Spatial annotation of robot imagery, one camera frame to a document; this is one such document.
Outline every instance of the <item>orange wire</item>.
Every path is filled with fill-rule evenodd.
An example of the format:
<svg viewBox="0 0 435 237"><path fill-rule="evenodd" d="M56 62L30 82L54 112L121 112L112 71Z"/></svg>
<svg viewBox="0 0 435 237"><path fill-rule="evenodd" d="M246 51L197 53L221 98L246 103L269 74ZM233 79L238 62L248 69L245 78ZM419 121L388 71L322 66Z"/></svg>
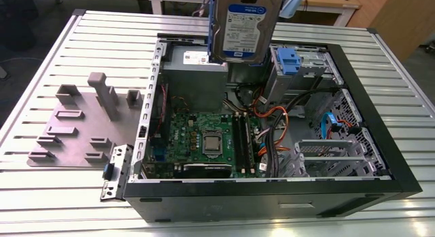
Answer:
<svg viewBox="0 0 435 237"><path fill-rule="evenodd" d="M172 96L170 97L170 99L174 99L174 98L180 99L182 101L184 105L185 105L185 108L178 108L177 110L186 110L186 111L189 111L189 106L185 103L185 99L182 97L178 97L178 96Z"/></svg>
<svg viewBox="0 0 435 237"><path fill-rule="evenodd" d="M286 147L276 147L276 150L280 150L280 151L289 151L289 148ZM262 147L258 151L258 156L261 156L262 154L265 154L265 147Z"/></svg>
<svg viewBox="0 0 435 237"><path fill-rule="evenodd" d="M352 127L353 125L346 121L346 120L337 120L337 122L340 122L340 123L345 123L345 125L348 126L348 127Z"/></svg>
<svg viewBox="0 0 435 237"><path fill-rule="evenodd" d="M276 106L276 107L272 107L265 113L262 113L262 114L258 113L257 112L256 104L258 102L258 99L260 99L260 96L261 95L262 95L262 88L260 89L260 94L258 94L257 98L254 99L253 105L252 105L253 106L253 113L254 113L254 115L257 117L265 118L269 115L272 115L276 110L281 110L282 111L282 114L285 116L285 128L284 128L284 131L282 131L281 135L278 136L278 139L273 142L274 145L278 145L280 142L282 141L284 137L285 137L285 133L286 133L286 129L288 129L288 115L286 115L286 110L285 110L285 108L282 106ZM260 152L261 153L265 153L265 147L262 148L262 151L261 150L258 151L258 154L260 154Z"/></svg>

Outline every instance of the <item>aluminum table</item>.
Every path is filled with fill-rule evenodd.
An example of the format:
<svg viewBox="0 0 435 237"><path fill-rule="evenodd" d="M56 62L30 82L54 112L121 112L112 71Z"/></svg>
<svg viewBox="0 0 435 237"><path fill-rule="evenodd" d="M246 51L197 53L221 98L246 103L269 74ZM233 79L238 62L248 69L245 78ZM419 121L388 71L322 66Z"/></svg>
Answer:
<svg viewBox="0 0 435 237"><path fill-rule="evenodd" d="M101 170L26 165L58 86L94 92L86 87L94 71L106 74L117 93L145 92L157 33L201 35L206 30L200 18L76 11L0 130L0 233L433 236L435 109L380 37L365 29L278 24L273 39L341 45L423 188L408 199L338 219L148 224L126 202L100 203Z"/></svg>

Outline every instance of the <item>metal bracket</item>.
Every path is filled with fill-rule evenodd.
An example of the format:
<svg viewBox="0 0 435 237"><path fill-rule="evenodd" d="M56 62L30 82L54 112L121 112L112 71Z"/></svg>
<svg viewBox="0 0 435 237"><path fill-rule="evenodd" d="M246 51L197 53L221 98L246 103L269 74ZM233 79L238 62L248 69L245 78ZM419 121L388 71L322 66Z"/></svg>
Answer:
<svg viewBox="0 0 435 237"><path fill-rule="evenodd" d="M104 167L104 185L100 201L125 201L124 189L128 177L129 162L133 148L125 144L116 146L112 151L110 162Z"/></svg>
<svg viewBox="0 0 435 237"><path fill-rule="evenodd" d="M154 100L154 94L156 94L156 86L157 86L157 77L160 74L160 62L161 57L166 54L166 43L161 41L161 39L157 40L156 48L154 48L154 54L152 59L152 74L150 78L148 79L148 91L145 93L145 98L142 100L141 104L141 113L140 113L140 119L138 119L138 128L137 128L137 134L136 134L136 142L134 142L134 151L133 151L133 157L130 159L130 170L128 172L129 182L134 182L134 180L138 177L140 171L141 171L141 160L145 156L145 150L149 150L149 146L146 146L148 143L148 131L149 131L149 120L150 120L150 111L153 107L153 100Z"/></svg>

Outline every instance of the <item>red wire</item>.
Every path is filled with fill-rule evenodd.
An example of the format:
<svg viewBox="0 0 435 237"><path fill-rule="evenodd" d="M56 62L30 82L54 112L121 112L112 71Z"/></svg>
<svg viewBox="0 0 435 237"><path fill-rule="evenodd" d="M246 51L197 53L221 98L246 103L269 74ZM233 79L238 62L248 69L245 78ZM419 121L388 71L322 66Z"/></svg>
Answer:
<svg viewBox="0 0 435 237"><path fill-rule="evenodd" d="M346 120L337 120L337 122L344 123L348 127L353 126ZM330 127L329 127L325 139L330 139L330 135L332 135L332 131L330 131Z"/></svg>

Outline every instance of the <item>blue hard drive label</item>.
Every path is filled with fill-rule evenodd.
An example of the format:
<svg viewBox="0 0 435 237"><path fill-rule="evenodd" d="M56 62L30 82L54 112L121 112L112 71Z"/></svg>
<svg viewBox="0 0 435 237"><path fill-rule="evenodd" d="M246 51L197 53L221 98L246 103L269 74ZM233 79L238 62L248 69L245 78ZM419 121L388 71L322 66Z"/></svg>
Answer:
<svg viewBox="0 0 435 237"><path fill-rule="evenodd" d="M257 49L260 30L266 9L261 6L230 4L226 13L222 50L226 56L246 58Z"/></svg>

